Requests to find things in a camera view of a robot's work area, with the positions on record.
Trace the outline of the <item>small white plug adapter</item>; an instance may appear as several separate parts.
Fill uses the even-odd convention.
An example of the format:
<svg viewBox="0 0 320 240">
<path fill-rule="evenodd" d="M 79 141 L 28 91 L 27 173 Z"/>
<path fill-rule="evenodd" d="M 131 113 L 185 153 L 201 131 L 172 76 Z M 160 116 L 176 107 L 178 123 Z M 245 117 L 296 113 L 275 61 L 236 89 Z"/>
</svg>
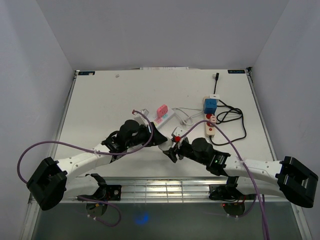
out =
<svg viewBox="0 0 320 240">
<path fill-rule="evenodd" d="M 173 142 L 169 139 L 167 141 L 165 141 L 164 143 L 160 144 L 158 146 L 158 148 L 161 150 L 161 151 L 168 151 L 172 146 L 173 146 Z"/>
</svg>

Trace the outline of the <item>white multicolour power strip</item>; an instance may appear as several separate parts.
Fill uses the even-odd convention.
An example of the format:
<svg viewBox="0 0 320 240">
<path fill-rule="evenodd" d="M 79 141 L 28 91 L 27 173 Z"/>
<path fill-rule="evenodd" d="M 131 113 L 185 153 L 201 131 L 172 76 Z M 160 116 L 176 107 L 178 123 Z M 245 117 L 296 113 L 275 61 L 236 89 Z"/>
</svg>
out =
<svg viewBox="0 0 320 240">
<path fill-rule="evenodd" d="M 161 127 L 163 127 L 174 116 L 175 116 L 175 112 L 171 108 L 168 108 L 168 112 L 164 114 L 162 117 L 158 117 L 155 112 L 154 113 L 151 112 L 147 115 L 150 122 L 153 122 L 155 128 L 158 130 Z"/>
</svg>

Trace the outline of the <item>pink plug adapter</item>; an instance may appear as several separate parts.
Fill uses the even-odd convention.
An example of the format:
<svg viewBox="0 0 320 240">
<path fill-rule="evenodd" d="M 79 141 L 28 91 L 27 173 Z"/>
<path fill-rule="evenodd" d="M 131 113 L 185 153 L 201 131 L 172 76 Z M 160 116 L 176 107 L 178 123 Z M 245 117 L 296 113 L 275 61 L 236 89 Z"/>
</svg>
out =
<svg viewBox="0 0 320 240">
<path fill-rule="evenodd" d="M 168 106 L 166 104 L 163 104 L 156 110 L 156 116 L 158 118 L 162 118 L 165 114 L 167 114 L 167 112 Z"/>
</svg>

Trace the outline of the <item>blue cube socket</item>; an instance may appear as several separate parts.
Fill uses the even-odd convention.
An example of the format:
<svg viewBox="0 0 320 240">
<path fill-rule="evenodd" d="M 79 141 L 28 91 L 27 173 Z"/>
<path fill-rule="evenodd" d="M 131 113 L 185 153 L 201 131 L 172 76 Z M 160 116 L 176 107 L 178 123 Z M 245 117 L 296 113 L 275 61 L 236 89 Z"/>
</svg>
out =
<svg viewBox="0 0 320 240">
<path fill-rule="evenodd" d="M 215 98 L 205 98 L 203 102 L 203 112 L 204 114 L 215 114 L 217 110 L 217 99 Z"/>
</svg>

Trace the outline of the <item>white usb charger plug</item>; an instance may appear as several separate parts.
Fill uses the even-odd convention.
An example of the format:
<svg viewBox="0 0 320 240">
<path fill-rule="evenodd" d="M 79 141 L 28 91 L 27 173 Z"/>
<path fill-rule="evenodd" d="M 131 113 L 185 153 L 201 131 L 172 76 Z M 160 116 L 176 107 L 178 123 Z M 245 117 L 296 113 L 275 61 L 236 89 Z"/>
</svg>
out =
<svg viewBox="0 0 320 240">
<path fill-rule="evenodd" d="M 210 99 L 219 100 L 219 99 L 220 99 L 220 95 L 219 95 L 219 94 L 210 94 L 210 95 L 209 95 L 209 98 L 210 98 Z"/>
</svg>

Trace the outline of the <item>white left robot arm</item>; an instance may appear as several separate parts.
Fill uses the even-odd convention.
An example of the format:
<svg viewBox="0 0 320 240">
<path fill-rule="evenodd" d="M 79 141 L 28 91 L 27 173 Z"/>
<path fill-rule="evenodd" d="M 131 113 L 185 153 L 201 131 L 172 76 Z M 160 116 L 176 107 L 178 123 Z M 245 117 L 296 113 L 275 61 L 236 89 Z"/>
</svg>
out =
<svg viewBox="0 0 320 240">
<path fill-rule="evenodd" d="M 91 173 L 91 170 L 167 141 L 154 123 L 145 125 L 133 119 L 126 120 L 119 130 L 112 132 L 93 149 L 83 149 L 82 153 L 65 159 L 45 158 L 26 186 L 44 211 L 70 197 L 106 201 L 113 197 L 113 192 L 103 177 Z"/>
</svg>

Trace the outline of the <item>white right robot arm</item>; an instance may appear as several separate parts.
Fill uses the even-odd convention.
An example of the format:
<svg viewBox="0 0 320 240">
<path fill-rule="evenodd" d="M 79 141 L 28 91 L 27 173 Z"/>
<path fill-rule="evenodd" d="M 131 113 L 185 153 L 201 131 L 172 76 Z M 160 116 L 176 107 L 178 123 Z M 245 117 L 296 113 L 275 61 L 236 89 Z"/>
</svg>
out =
<svg viewBox="0 0 320 240">
<path fill-rule="evenodd" d="M 294 157 L 282 161 L 240 160 L 215 150 L 204 138 L 188 142 L 171 140 L 159 149 L 172 162 L 188 158 L 205 166 L 215 176 L 227 177 L 226 184 L 210 192 L 214 200 L 240 199 L 247 195 L 269 195 L 287 199 L 303 208 L 314 206 L 318 176 Z"/>
</svg>

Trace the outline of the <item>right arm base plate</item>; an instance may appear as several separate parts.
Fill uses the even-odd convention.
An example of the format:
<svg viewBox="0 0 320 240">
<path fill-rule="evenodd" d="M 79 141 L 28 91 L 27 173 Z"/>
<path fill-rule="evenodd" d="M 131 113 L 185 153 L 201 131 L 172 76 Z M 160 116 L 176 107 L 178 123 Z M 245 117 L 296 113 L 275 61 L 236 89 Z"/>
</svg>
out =
<svg viewBox="0 0 320 240">
<path fill-rule="evenodd" d="M 209 185 L 210 200 L 223 201 L 223 202 L 243 202 L 245 200 L 253 200 L 255 194 L 243 194 L 236 190 L 234 187 L 227 189 L 225 185 Z"/>
</svg>

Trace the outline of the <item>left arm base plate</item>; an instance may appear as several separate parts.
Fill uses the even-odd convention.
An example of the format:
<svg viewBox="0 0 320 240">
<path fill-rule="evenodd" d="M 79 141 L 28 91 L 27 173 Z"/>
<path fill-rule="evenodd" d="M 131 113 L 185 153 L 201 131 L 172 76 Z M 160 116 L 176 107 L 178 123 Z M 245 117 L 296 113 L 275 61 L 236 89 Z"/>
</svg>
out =
<svg viewBox="0 0 320 240">
<path fill-rule="evenodd" d="M 106 185 L 102 187 L 102 200 L 120 201 L 122 194 L 122 185 Z"/>
</svg>

